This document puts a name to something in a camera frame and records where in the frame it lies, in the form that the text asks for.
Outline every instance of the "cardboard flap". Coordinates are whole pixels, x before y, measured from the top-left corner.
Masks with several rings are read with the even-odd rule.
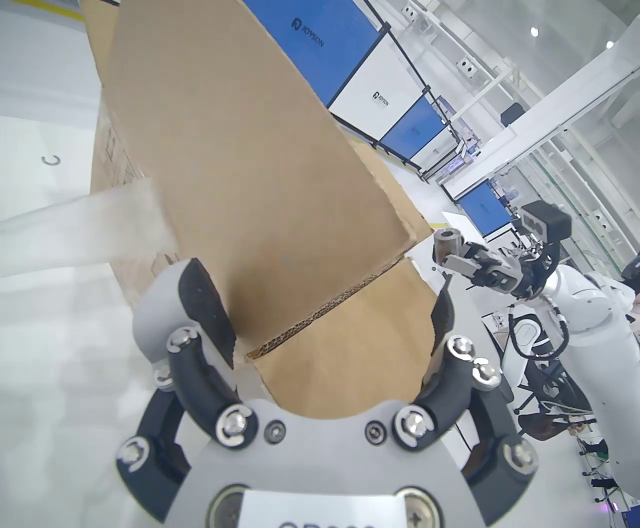
[[[365,143],[352,142],[351,146],[376,179],[378,185],[387,194],[396,208],[398,216],[409,226],[409,231],[415,234],[416,243],[427,239],[433,233],[433,230],[413,204],[411,198],[406,194],[402,185],[391,174],[382,158]]]
[[[280,407],[311,418],[413,401],[431,360],[436,299],[403,259],[255,366]]]
[[[413,244],[333,118],[238,0],[120,8],[105,97],[181,256],[249,351]]]
[[[98,77],[104,85],[109,72],[109,57],[118,22],[118,6],[102,0],[80,0],[80,8]]]

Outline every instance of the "white pillar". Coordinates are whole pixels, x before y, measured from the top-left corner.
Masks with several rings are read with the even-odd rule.
[[[558,86],[490,140],[477,161],[444,184],[458,198],[515,164],[640,74],[640,17],[611,48]]]

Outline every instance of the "blue panel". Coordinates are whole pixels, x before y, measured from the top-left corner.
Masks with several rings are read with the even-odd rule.
[[[429,101],[421,97],[385,134],[380,143],[411,159],[442,132],[445,125],[441,119]]]
[[[325,106],[378,37],[376,28],[353,0],[245,3]]]
[[[511,221],[511,215],[484,182],[458,200],[483,237],[490,235]]]

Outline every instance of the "gray metal plate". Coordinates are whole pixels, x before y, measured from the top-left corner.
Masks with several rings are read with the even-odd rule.
[[[435,499],[445,525],[484,527],[471,491],[442,442],[409,452],[394,440],[390,426],[406,403],[386,401],[340,420],[306,419],[265,400],[247,405],[259,419],[256,439],[238,451],[217,442],[207,444],[173,503],[165,522],[168,527],[203,526],[211,501],[233,484],[327,495],[393,495],[403,488],[420,488]],[[270,445],[264,427],[276,419],[285,424],[287,433],[281,443]],[[365,438],[371,420],[387,427],[387,441],[380,446]]]

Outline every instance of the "screw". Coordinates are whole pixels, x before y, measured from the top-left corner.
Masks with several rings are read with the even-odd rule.
[[[405,488],[396,493],[404,497],[407,528],[440,528],[440,512],[434,500],[416,488]]]
[[[501,376],[487,358],[474,359],[474,386],[480,390],[493,390],[500,385]]]
[[[271,445],[282,442],[286,434],[287,428],[280,420],[273,420],[264,428],[264,439]]]
[[[225,447],[240,447],[241,445],[251,442],[255,438],[255,434],[249,432],[249,417],[253,415],[253,411],[246,405],[235,403],[227,407],[216,421],[216,439]]]
[[[449,351],[458,359],[472,361],[475,355],[474,343],[463,335],[453,335],[447,341]]]
[[[504,444],[503,455],[509,465],[518,473],[531,475],[538,469],[538,455],[533,446],[524,438],[519,444]]]
[[[173,385],[169,365],[162,365],[160,368],[154,370],[154,382],[157,388],[168,388]]]
[[[380,422],[371,421],[364,429],[364,435],[367,441],[372,445],[381,445],[387,439],[387,431]]]
[[[433,418],[418,405],[412,404],[402,407],[394,417],[396,440],[412,449],[418,447],[417,440],[422,438],[427,431],[434,431],[435,428]]]
[[[246,418],[242,416],[240,411],[233,411],[225,418],[223,431],[227,436],[237,436],[244,433],[246,429]]]
[[[142,436],[128,439],[118,450],[117,458],[129,469],[129,473],[139,470],[149,457],[149,442]]]
[[[124,445],[122,446],[122,452],[120,453],[119,459],[126,465],[130,466],[142,458],[142,452],[143,451],[138,447],[138,444]]]
[[[209,506],[205,526],[207,528],[236,528],[240,520],[246,489],[241,484],[235,484],[222,490]]]
[[[409,413],[409,416],[404,419],[403,427],[414,438],[422,438],[427,432],[427,422],[417,412]]]
[[[191,341],[191,334],[189,330],[186,328],[180,328],[171,334],[169,338],[169,342],[173,346],[177,346],[178,348],[186,345],[189,341]]]

